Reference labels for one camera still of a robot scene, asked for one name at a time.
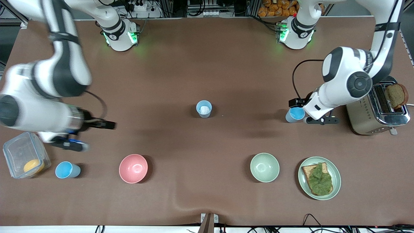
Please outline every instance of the clear food container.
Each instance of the clear food container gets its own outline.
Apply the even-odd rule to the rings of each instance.
[[[50,167],[51,161],[39,137],[24,132],[3,145],[3,153],[13,178],[32,177]]]

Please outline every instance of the blue plastic cup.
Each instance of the blue plastic cup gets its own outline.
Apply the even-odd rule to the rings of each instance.
[[[74,178],[80,174],[80,167],[68,161],[61,162],[56,167],[55,174],[60,179]]]
[[[305,110],[300,107],[290,108],[286,113],[286,120],[289,123],[295,123],[305,117]]]
[[[206,100],[202,100],[197,103],[195,106],[195,109],[197,110],[198,114],[201,118],[207,118],[210,116],[211,110],[213,109],[213,106],[210,102]]]

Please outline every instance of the green plate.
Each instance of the green plate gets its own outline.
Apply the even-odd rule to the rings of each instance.
[[[328,173],[332,177],[333,190],[330,194],[325,195],[325,196],[316,196],[312,194],[311,189],[309,188],[309,185],[306,182],[306,176],[302,170],[302,167],[304,166],[314,165],[318,163],[326,163],[326,166],[328,167]],[[299,184],[301,185],[305,193],[309,195],[310,197],[315,198],[316,200],[322,200],[322,201],[329,200],[335,197],[338,194],[339,190],[341,189],[341,175],[339,174],[338,168],[335,167],[335,165],[331,161],[327,160],[326,158],[322,158],[318,156],[305,159],[305,161],[299,167],[298,179],[299,179]]]

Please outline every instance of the table surface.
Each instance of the table surface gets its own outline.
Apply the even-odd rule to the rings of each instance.
[[[344,107],[334,111],[338,125],[284,120],[295,97],[295,65],[323,59],[337,46],[369,49],[374,24],[370,17],[322,18],[310,44],[293,51],[254,19],[150,20],[139,46],[119,53],[105,45],[94,22],[77,22],[90,90],[106,101],[107,119],[118,127],[82,133],[89,152],[47,146],[52,166],[31,179],[10,177],[1,158],[0,225],[176,225],[198,222],[209,211],[228,225],[301,225],[306,213],[323,225],[413,223],[414,124],[398,128],[397,136],[358,136]],[[52,54],[46,27],[30,22],[7,65]],[[321,63],[305,63],[296,74],[303,96],[323,82]],[[414,92],[401,38],[392,75]],[[202,99],[213,104],[208,119],[195,112]],[[88,94],[64,101],[101,112]],[[0,144],[20,133],[1,127]],[[249,162],[260,152],[280,163],[271,183],[250,174]],[[127,184],[118,166],[133,153],[148,160],[150,171]],[[335,198],[317,201],[301,190],[298,166],[311,156],[338,167],[342,186]],[[81,165],[79,178],[55,177],[65,160]]]

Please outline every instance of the toaster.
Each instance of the toaster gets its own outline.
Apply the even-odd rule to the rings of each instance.
[[[359,101],[347,104],[347,111],[352,128],[357,134],[373,135],[389,131],[396,135],[395,128],[405,125],[410,121],[410,113],[407,106],[394,110],[385,93],[387,86],[397,81],[388,76],[383,81],[374,84],[371,91]]]

